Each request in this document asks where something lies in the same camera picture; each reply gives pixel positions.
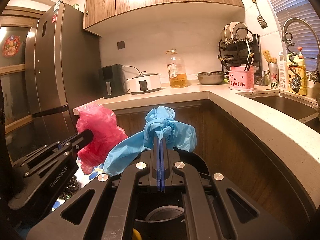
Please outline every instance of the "pink plastic holder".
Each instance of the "pink plastic holder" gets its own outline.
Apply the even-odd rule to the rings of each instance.
[[[244,71],[244,67],[231,67],[229,71],[230,89],[253,91],[253,68]]]

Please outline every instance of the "wall socket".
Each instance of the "wall socket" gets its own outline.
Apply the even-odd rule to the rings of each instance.
[[[125,48],[124,41],[117,42],[117,46],[118,46],[118,49],[124,49]]]

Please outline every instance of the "window blind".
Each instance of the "window blind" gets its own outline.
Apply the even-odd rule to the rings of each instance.
[[[320,36],[320,19],[308,0],[270,0],[270,2],[281,28],[287,19],[297,17],[308,22]],[[300,23],[291,24],[288,31],[293,36],[292,41],[296,43],[296,46],[291,46],[290,49],[298,53],[298,47],[303,47],[302,54],[305,58],[306,68],[313,71],[316,68],[316,58],[319,53],[313,34]]]

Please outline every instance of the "blue plastic bag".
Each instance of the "blue plastic bag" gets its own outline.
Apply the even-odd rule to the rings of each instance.
[[[120,174],[145,149],[153,148],[153,138],[165,138],[168,149],[192,152],[197,144],[196,130],[191,125],[174,120],[175,112],[165,106],[152,109],[146,116],[144,130],[116,145],[108,154],[103,170],[111,176]]]

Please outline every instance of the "white bottle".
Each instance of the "white bottle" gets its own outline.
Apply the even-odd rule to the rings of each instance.
[[[288,65],[284,58],[284,53],[279,52],[280,61],[278,62],[279,68],[279,89],[283,91],[289,91],[289,75]]]

